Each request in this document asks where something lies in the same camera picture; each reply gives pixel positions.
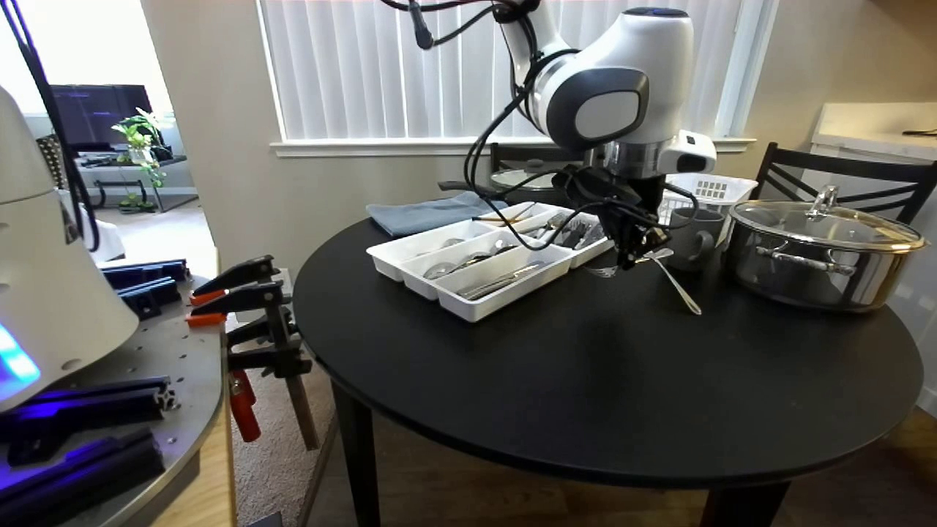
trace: cooking pot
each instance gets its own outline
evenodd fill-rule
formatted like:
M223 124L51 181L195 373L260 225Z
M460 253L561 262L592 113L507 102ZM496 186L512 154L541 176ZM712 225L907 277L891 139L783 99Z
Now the cooking pot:
M816 203L742 203L731 208L728 269L766 300L866 313L888 301L922 237L876 214Z

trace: blue light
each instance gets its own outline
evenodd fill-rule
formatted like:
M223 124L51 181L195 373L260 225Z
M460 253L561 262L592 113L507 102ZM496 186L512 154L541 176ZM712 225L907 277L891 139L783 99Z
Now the blue light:
M20 344L0 326L0 367L5 367L18 385L30 385L37 378L36 363L20 350Z

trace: black round table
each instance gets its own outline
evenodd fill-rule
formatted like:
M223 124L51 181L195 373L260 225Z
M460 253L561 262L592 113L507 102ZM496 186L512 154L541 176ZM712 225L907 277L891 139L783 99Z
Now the black round table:
M371 410L460 451L559 477L708 490L706 524L771 524L788 482L903 423L922 363L892 312L785 307L720 263L573 269L469 326L374 274L371 224L330 237L295 278L295 323L333 382L354 511L380 524Z

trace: black chair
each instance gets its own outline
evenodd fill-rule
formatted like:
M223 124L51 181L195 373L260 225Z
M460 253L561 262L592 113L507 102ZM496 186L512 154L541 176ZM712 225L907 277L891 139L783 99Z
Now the black chair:
M837 205L844 208L911 224L937 186L937 162L891 164L865 158L831 158L766 143L753 199L765 199L765 192L772 192L775 196L793 203L810 203L819 195L819 180L829 180L829 186L837 189Z

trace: floor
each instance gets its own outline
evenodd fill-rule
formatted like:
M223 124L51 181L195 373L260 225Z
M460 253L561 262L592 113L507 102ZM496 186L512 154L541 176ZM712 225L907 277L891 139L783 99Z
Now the floor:
M386 527L692 527L702 492L570 483L504 468L374 419ZM354 527L339 442L327 451L310 527ZM937 419L913 414L888 439L791 486L775 527L933 527Z
M118 224L128 255L187 255L194 274L214 277L214 243L200 205L168 214L102 214ZM264 436L241 442L235 476L241 524L280 512L285 524L351 527L342 448L305 451L286 391L251 376ZM320 436L327 436L327 378L305 378ZM374 419L384 524L389 527L687 527L702 492L648 492L570 483L491 465ZM937 524L937 419L907 416L856 460L803 477L775 527L927 527Z
M187 258L195 278L216 277L216 253L200 203L168 214L97 211L97 217L118 225L128 262ZM248 378L257 397L260 439L244 442L232 424L238 524L248 527L280 515L285 527L299 527L308 515L320 451L305 448L285 382L260 373L248 373ZM313 369L302 382L317 430L324 439L333 414L327 378Z

